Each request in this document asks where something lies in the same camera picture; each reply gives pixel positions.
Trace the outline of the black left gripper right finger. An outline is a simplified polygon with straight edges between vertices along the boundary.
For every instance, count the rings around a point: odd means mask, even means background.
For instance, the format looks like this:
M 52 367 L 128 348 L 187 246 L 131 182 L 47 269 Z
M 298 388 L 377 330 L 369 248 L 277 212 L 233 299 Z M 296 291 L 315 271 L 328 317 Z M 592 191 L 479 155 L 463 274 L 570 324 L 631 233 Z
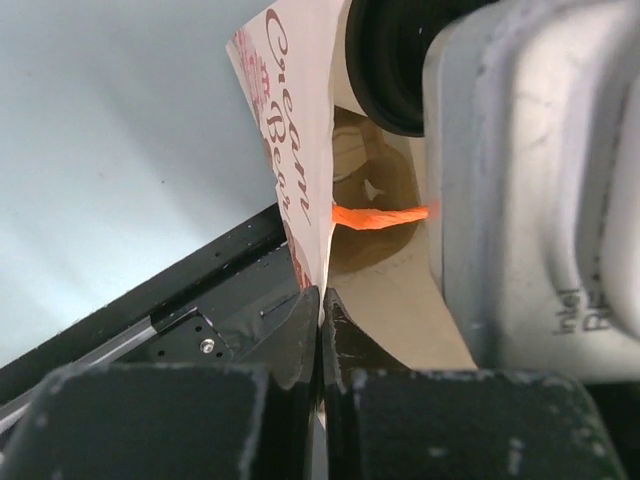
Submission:
M 326 293 L 322 362 L 333 479 L 623 479 L 587 390 L 549 372 L 413 370 Z

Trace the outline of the brown paper takeout bag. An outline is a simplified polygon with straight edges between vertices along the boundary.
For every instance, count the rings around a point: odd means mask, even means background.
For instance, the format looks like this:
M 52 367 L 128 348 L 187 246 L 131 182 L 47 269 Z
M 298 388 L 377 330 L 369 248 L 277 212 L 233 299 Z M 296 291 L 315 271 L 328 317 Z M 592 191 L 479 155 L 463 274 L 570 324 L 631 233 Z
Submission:
M 471 355 L 431 275 L 435 257 L 428 243 L 439 207 L 426 193 L 423 142 L 378 126 L 412 163 L 418 206 L 349 209 L 333 197 L 334 110 L 369 118 L 356 105 L 346 73 L 349 7 L 347 1 L 278 1 L 237 30 L 226 47 L 275 177 L 296 278 L 324 299 L 336 291 L 353 322 L 401 363 L 468 369 Z M 395 255 L 354 273 L 330 272 L 338 225 L 380 230 L 408 223 L 417 225 L 415 234 Z

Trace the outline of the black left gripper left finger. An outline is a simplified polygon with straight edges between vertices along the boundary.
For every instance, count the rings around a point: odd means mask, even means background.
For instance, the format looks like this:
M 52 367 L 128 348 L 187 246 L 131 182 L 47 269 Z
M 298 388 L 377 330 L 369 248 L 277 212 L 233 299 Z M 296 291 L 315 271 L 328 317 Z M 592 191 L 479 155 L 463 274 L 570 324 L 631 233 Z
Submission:
M 43 379 L 5 479 L 307 479 L 320 295 L 239 363 L 68 366 Z

